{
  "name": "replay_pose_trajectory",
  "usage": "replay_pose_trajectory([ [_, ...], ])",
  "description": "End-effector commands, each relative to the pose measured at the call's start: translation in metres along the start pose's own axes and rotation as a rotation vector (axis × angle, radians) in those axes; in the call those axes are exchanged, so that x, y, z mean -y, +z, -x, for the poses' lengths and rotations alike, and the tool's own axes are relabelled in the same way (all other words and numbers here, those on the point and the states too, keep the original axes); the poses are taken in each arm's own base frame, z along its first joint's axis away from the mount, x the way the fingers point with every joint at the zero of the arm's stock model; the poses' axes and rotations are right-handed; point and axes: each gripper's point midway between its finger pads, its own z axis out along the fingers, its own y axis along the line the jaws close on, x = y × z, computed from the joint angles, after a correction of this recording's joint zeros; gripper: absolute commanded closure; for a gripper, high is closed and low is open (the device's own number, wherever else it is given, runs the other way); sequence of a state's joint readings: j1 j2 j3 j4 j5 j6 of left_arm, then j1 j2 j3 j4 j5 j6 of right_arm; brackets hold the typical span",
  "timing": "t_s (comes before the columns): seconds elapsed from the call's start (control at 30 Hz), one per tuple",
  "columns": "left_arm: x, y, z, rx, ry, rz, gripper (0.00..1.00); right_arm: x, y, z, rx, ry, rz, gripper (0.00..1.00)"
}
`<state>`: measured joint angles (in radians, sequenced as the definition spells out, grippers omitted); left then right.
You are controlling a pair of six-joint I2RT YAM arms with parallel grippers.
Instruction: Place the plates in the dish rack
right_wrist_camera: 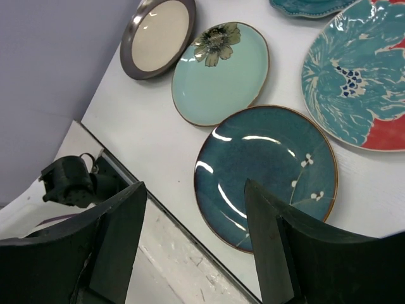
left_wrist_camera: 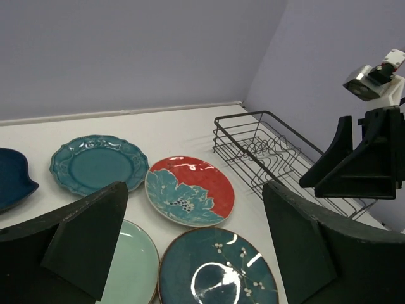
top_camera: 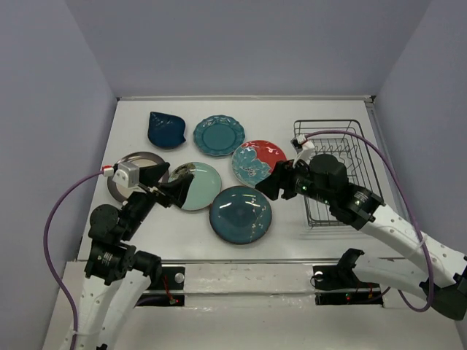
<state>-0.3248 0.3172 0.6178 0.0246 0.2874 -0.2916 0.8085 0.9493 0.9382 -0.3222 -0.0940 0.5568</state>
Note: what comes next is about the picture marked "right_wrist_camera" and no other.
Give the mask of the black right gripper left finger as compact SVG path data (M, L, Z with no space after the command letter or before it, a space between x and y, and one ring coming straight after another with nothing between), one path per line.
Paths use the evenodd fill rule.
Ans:
M1 303L124 303L146 201L137 182L58 224L1 240Z

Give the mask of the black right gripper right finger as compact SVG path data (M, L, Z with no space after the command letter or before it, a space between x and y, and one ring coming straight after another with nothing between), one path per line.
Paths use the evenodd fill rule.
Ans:
M247 223L263 303L403 303L404 233L348 232L247 180Z

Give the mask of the dark teal blossom plate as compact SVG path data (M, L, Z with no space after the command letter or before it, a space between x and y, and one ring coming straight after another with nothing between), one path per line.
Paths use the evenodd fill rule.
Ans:
M249 179L326 221L337 196L337 160L323 132L286 107L248 108L213 129L194 169L197 205L216 236L246 253L252 252L244 201Z

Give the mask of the red teal floral plate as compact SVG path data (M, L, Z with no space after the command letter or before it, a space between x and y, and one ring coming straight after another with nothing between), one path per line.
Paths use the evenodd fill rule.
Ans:
M357 1L316 37L301 70L309 114L334 138L404 150L404 2Z

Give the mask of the light aqua flower plate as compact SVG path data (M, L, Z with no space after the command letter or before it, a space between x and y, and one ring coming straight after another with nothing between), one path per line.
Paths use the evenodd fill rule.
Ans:
M243 22L225 22L201 32L178 61L171 96L179 115L192 125L218 125L251 106L270 71L263 35Z

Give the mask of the cream plate brown rim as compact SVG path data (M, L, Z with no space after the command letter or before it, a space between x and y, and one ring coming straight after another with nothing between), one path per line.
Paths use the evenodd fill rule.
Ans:
M195 20L195 1L143 1L121 38L123 71L134 80L165 73L187 47Z

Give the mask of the teal scalloped plate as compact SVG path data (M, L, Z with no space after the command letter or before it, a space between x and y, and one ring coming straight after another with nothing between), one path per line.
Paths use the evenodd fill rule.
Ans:
M322 18L342 11L354 0L269 0L269 4L287 16Z

